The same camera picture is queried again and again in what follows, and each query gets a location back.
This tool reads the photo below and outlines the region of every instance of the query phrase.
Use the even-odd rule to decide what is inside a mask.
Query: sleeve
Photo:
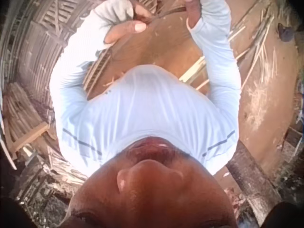
[[[104,39],[113,25],[133,19],[133,7],[128,0],[107,0],[92,10],[53,69],[49,84],[57,129],[67,119],[79,114],[87,104],[83,80],[89,64],[96,61],[98,51],[109,48]]]
[[[210,81],[209,99],[238,129],[241,78],[228,41],[231,15],[225,0],[200,0],[201,18],[194,28],[187,27],[203,51]]]

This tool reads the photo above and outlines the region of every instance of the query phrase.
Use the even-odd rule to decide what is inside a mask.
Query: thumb
[[[145,31],[146,28],[147,25],[138,20],[130,20],[114,25],[105,36],[104,43],[112,44],[127,34],[140,33]]]
[[[200,0],[185,0],[185,4],[188,14],[188,25],[192,29],[201,17]]]

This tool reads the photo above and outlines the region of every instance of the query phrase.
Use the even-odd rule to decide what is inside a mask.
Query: dirt floor
[[[227,0],[231,9],[232,24],[238,22],[256,0]],[[232,40],[235,56],[243,52],[252,43],[252,35],[260,23],[260,4],[246,20],[246,28]],[[277,146],[290,124],[293,116],[293,96],[298,74],[297,51],[294,41],[283,43],[277,34],[278,22],[286,24],[284,19],[277,18],[277,9],[273,7],[275,20],[266,39],[266,51],[269,72],[273,67],[273,56],[276,54],[277,69],[273,75],[260,78],[259,63],[256,64],[250,79],[242,92],[239,112],[240,139],[247,146],[254,158],[270,175],[280,160]],[[128,37],[118,43],[120,48],[113,49],[113,59],[104,75],[98,80],[90,98],[101,94],[105,84],[121,77],[128,69],[139,64],[155,64],[172,72],[177,77],[183,75],[202,55],[192,41],[185,26],[185,12],[175,13],[155,21],[142,34]],[[247,75],[251,59],[240,69],[242,80]],[[191,85],[197,87],[207,78],[206,73],[198,77]],[[208,91],[208,85],[201,92]],[[218,180],[226,173],[225,169],[217,174]]]

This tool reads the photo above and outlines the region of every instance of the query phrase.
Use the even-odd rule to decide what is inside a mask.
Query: mouth
[[[148,137],[141,139],[125,150],[128,159],[137,164],[144,160],[154,160],[168,166],[178,157],[189,157],[165,139]]]

